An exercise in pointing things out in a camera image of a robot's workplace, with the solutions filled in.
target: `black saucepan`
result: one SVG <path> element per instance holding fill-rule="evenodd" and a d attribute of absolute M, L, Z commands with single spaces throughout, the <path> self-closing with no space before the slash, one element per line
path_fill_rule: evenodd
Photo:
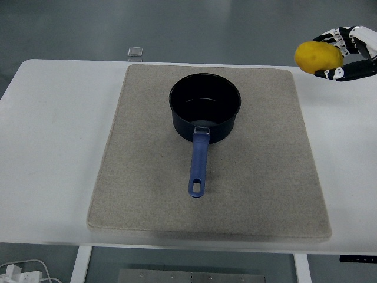
<path fill-rule="evenodd" d="M 199 198 L 204 194 L 208 146 L 231 132 L 241 96 L 229 80 L 200 73 L 179 80 L 170 91 L 169 103 L 174 128 L 193 142 L 188 192 Z"/>

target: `yellow lemon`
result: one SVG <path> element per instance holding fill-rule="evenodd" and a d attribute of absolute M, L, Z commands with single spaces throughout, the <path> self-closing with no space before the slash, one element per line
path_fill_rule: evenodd
<path fill-rule="evenodd" d="M 301 70 L 309 74 L 343 66 L 341 51 L 327 42 L 307 41 L 300 44 L 295 61 Z"/>

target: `white robotic hand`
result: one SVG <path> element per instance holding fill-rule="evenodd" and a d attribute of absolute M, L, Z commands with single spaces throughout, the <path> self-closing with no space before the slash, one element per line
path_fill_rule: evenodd
<path fill-rule="evenodd" d="M 366 60 L 346 64 L 331 70 L 318 70 L 315 76 L 336 81 L 350 81 L 370 77 L 377 72 L 377 32 L 363 27 L 339 27 L 316 37 L 338 47 L 343 57 L 360 53 Z"/>

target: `pan handle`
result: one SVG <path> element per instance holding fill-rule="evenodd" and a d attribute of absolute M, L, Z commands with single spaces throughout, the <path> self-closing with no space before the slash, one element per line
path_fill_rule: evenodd
<path fill-rule="evenodd" d="M 193 133 L 193 158 L 191 160 L 190 181 L 188 193 L 194 198 L 204 195 L 207 169 L 207 152 L 210 141 L 210 129 L 195 127 Z M 199 191 L 194 189 L 194 184 L 199 184 Z"/>

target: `table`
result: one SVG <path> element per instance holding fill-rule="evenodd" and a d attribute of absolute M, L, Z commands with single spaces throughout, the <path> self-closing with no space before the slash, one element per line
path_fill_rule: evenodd
<path fill-rule="evenodd" d="M 377 255 L 377 77 L 338 83 L 297 67 L 226 66 L 292 72 L 333 230 L 329 241 L 178 241 L 90 232 L 92 190 L 130 64 L 144 63 L 28 60 L 20 66 L 0 100 L 1 242 Z"/>

